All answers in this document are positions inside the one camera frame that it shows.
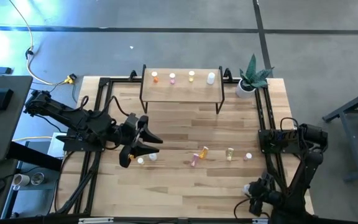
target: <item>wooden plank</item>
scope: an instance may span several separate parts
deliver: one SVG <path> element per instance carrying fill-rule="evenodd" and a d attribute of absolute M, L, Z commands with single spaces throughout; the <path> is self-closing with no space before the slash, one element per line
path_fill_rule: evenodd
<path fill-rule="evenodd" d="M 84 77 L 81 99 L 89 95 L 85 106 L 93 109 L 99 77 Z M 285 85 L 282 79 L 269 79 L 269 90 L 277 127 L 283 117 L 291 116 Z M 144 156 L 145 164 L 133 161 L 129 168 L 119 165 L 122 147 L 102 153 L 96 183 L 92 216 L 114 217 L 194 217 L 233 218 L 233 208 L 245 197 L 241 188 L 256 181 L 265 169 L 264 156 L 259 151 L 257 130 L 259 119 L 255 98 L 240 99 L 236 85 L 225 85 L 225 104 L 220 114 L 214 105 L 197 103 L 149 103 L 149 127 L 163 138 L 163 144 L 150 144 L 160 149 L 158 159 Z M 122 109 L 143 115 L 139 101 L 139 83 L 115 83 L 116 95 Z M 103 107 L 106 91 L 103 91 Z M 262 107 L 265 100 L 262 96 Z M 110 115 L 121 123 L 125 121 L 116 104 L 109 106 Z M 292 128 L 291 121 L 283 123 Z M 208 156 L 190 167 L 192 155 L 203 146 L 209 147 Z M 232 161 L 226 160 L 226 149 L 234 148 Z M 253 158 L 243 161 L 250 152 Z M 58 190 L 58 207 L 67 200 L 80 178 L 83 153 L 76 152 L 67 161 Z M 290 182 L 299 161 L 292 155 L 283 155 L 287 181 Z M 83 197 L 85 208 L 87 195 Z M 310 195 L 305 196 L 306 209 L 313 213 Z M 249 203 L 237 209 L 241 218 L 254 218 L 248 212 Z M 265 212 L 271 206 L 264 204 Z"/>
<path fill-rule="evenodd" d="M 189 82 L 189 72 L 194 71 L 194 81 Z M 152 72 L 157 72 L 158 83 Z M 215 74 L 212 85 L 206 83 L 209 73 Z M 169 75 L 175 74 L 175 84 Z M 222 102 L 221 72 L 218 69 L 146 68 L 144 72 L 144 102 Z"/>

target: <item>green leaves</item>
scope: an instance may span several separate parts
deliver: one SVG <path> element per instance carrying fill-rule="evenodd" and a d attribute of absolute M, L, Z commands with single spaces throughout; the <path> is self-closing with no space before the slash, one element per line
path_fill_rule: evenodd
<path fill-rule="evenodd" d="M 271 75 L 273 68 L 264 69 L 256 72 L 256 57 L 252 54 L 251 60 L 249 61 L 246 74 L 240 69 L 240 76 L 243 79 L 244 86 L 252 86 L 254 88 L 260 88 L 267 85 L 266 78 Z"/>

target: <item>black desk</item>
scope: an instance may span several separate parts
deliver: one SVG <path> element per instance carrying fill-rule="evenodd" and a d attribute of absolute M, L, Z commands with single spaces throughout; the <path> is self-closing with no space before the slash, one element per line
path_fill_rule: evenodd
<path fill-rule="evenodd" d="M 60 159 L 12 142 L 31 82 L 32 77 L 30 76 L 0 77 L 0 88 L 10 88 L 13 91 L 9 106 L 6 110 L 0 111 L 0 177 L 15 174 L 17 160 L 60 171 L 62 164 Z M 6 178 L 7 185 L 0 194 L 0 217 L 11 188 L 11 182 L 12 177 Z"/>

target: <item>gray floor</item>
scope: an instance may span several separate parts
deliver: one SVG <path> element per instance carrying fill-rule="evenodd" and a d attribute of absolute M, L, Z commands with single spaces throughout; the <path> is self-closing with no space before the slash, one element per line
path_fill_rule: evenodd
<path fill-rule="evenodd" d="M 38 26 L 257 28 L 251 0 L 15 1 L 28 22 Z M 358 1 L 260 0 L 266 29 L 358 29 Z M 22 24 L 0 0 L 0 25 Z M 255 53 L 263 59 L 258 34 L 34 32 L 37 56 L 32 70 L 59 82 L 67 75 L 128 75 L 152 67 L 229 67 L 238 75 Z M 358 181 L 342 177 L 356 167 L 339 121 L 321 117 L 358 95 L 358 35 L 267 35 L 274 77 L 284 78 L 293 117 L 329 132 L 329 149 L 311 183 L 317 215 L 358 221 Z M 0 66 L 26 75 L 26 32 L 0 31 Z M 33 88 L 50 89 L 33 85 Z M 71 87 L 53 97 L 70 106 Z M 54 128 L 23 114 L 15 138 L 51 136 Z"/>

